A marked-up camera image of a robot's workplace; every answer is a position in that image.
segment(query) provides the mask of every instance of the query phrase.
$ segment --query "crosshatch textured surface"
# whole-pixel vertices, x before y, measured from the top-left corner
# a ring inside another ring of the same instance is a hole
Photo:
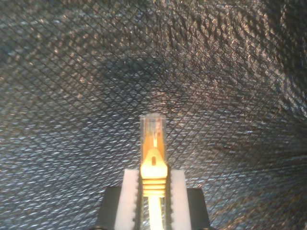
[[[0,229],[91,227],[158,112],[213,227],[302,230],[306,15],[299,0],[1,0]]]

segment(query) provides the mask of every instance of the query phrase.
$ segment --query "clear plastic connector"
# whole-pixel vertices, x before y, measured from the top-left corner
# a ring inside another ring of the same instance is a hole
[[[141,116],[141,163],[151,148],[158,148],[163,160],[166,160],[165,116],[157,113]]]

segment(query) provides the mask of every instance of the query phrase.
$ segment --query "silver reflective fabric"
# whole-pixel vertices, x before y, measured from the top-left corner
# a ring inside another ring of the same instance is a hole
[[[86,230],[140,115],[220,230],[307,222],[307,3],[1,0],[0,229]]]

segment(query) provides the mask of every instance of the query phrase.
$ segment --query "yellow ethernet cable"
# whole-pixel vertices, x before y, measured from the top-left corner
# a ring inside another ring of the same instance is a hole
[[[151,230],[163,230],[161,198],[165,197],[167,177],[165,132],[165,116],[141,117],[141,177],[143,196],[149,201]]]

